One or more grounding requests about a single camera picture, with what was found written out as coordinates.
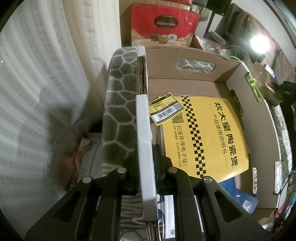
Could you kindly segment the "red Collection gift bag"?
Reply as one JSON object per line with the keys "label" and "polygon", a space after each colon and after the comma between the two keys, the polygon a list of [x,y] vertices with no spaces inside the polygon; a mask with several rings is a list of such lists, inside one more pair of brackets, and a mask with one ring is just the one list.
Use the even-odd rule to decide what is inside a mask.
{"label": "red Collection gift bag", "polygon": [[119,1],[122,45],[189,47],[200,20],[191,3]]}

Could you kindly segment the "white curtain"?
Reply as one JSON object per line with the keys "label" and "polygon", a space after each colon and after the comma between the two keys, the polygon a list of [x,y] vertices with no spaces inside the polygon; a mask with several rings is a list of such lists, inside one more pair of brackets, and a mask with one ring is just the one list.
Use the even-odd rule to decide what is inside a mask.
{"label": "white curtain", "polygon": [[1,31],[1,211],[24,237],[52,206],[46,159],[99,118],[121,47],[118,1],[24,1]]}

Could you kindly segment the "bright desk lamp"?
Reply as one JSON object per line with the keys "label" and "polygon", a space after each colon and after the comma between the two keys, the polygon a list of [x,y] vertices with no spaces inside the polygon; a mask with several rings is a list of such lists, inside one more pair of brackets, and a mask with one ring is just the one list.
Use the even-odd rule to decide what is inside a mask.
{"label": "bright desk lamp", "polygon": [[264,35],[256,35],[250,40],[250,47],[258,54],[265,54],[270,50],[270,41]]}

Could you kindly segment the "cardboard box with handles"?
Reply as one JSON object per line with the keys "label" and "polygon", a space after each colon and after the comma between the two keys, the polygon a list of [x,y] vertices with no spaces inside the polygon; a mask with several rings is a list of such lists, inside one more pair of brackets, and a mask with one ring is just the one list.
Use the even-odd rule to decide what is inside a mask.
{"label": "cardboard box with handles", "polygon": [[[144,219],[156,221],[157,187],[152,155],[156,137],[151,127],[148,100],[158,93],[226,97],[232,104],[239,101],[243,109],[242,125],[251,162],[258,173],[258,194],[273,198],[267,185],[271,166],[280,160],[280,144],[271,112],[265,100],[258,102],[246,80],[247,68],[215,53],[185,47],[144,47],[137,49],[145,60],[145,94],[136,97],[137,149],[139,179]],[[188,197],[177,194],[180,223],[177,240],[272,240],[272,237],[249,214],[226,222],[215,197],[215,181],[200,181],[201,194]]]}

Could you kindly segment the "grey honeycomb pattern blanket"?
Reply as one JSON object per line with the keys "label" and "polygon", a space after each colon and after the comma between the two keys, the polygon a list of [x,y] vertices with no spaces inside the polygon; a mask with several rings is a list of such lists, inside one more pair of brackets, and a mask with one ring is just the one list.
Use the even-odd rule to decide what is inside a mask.
{"label": "grey honeycomb pattern blanket", "polygon": [[[139,94],[145,94],[146,90],[142,81],[144,80],[145,60],[138,56],[138,47],[125,47],[116,50],[111,58],[108,70],[108,82],[106,99],[104,103],[103,128],[102,128],[102,171],[109,172],[123,164],[124,159],[137,156],[137,117],[136,117],[136,97]],[[265,100],[260,96],[255,84],[251,84],[247,80],[258,102]],[[158,93],[156,96],[149,98],[149,102],[161,96],[171,93],[173,96],[182,96],[172,92]],[[234,109],[241,127],[244,128],[241,121],[243,109],[239,101],[234,104],[227,99]],[[150,114],[151,127],[154,128],[156,137],[152,141],[152,145],[159,144],[163,156],[165,150],[162,146],[161,128],[152,120]],[[275,164],[271,166],[271,178],[267,181],[267,185],[273,188],[273,198],[267,198],[265,194],[258,194],[258,173],[257,169],[251,162],[250,151],[248,150],[249,168],[247,171],[234,176],[236,188],[255,197],[258,204],[253,214],[249,214],[238,202],[236,202],[230,194],[228,194],[211,176],[196,178],[189,176],[185,171],[185,190],[180,194],[182,197],[188,197],[191,193],[201,194],[203,187],[200,181],[210,183],[215,181],[219,190],[215,192],[215,197],[221,208],[223,208],[223,219],[231,222],[238,219],[243,212],[249,214],[264,230],[267,229],[258,222],[263,214],[272,208],[279,206],[280,199],[274,193],[275,181]],[[156,221],[146,221],[144,219],[142,191],[138,190],[135,196],[122,197],[121,203],[121,221],[119,231],[115,234],[117,240],[163,240],[161,237],[161,228],[159,226],[158,217]],[[276,234],[267,233],[272,240],[295,240],[295,213],[292,212],[287,218],[284,226]]]}

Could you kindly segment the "yellow checkered manual booklet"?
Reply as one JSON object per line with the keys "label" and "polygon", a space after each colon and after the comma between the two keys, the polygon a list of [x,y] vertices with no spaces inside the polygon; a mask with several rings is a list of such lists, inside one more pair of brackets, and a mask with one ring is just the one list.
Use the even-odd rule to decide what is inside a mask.
{"label": "yellow checkered manual booklet", "polygon": [[189,176],[222,182],[248,170],[243,129],[227,99],[168,93],[149,102],[149,114],[165,155]]}

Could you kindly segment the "left black speaker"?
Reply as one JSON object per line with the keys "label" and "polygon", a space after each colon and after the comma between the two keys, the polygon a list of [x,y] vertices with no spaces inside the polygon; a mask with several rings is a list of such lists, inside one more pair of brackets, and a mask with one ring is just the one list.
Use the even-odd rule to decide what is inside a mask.
{"label": "left black speaker", "polygon": [[203,38],[207,37],[207,34],[210,30],[211,24],[214,20],[215,15],[224,16],[229,9],[231,4],[231,0],[209,0],[209,1],[193,1],[191,10],[193,10],[193,6],[197,6],[196,13],[198,13],[201,8],[208,9],[211,11],[210,18],[207,23],[207,27],[205,28]]}

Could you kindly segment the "gold snack package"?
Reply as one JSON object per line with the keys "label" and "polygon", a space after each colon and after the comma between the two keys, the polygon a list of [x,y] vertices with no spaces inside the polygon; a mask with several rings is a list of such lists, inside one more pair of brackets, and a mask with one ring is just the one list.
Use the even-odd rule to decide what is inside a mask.
{"label": "gold snack package", "polygon": [[268,104],[278,106],[282,102],[282,97],[277,94],[273,87],[273,77],[259,63],[250,66],[252,77],[257,81],[257,87]]}

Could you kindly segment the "blue gradient mask package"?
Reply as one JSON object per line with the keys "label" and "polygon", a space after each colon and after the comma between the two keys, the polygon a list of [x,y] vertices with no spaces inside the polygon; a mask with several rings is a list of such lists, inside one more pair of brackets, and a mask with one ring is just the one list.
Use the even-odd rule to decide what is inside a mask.
{"label": "blue gradient mask package", "polygon": [[161,196],[159,226],[163,240],[205,240],[196,196]]}

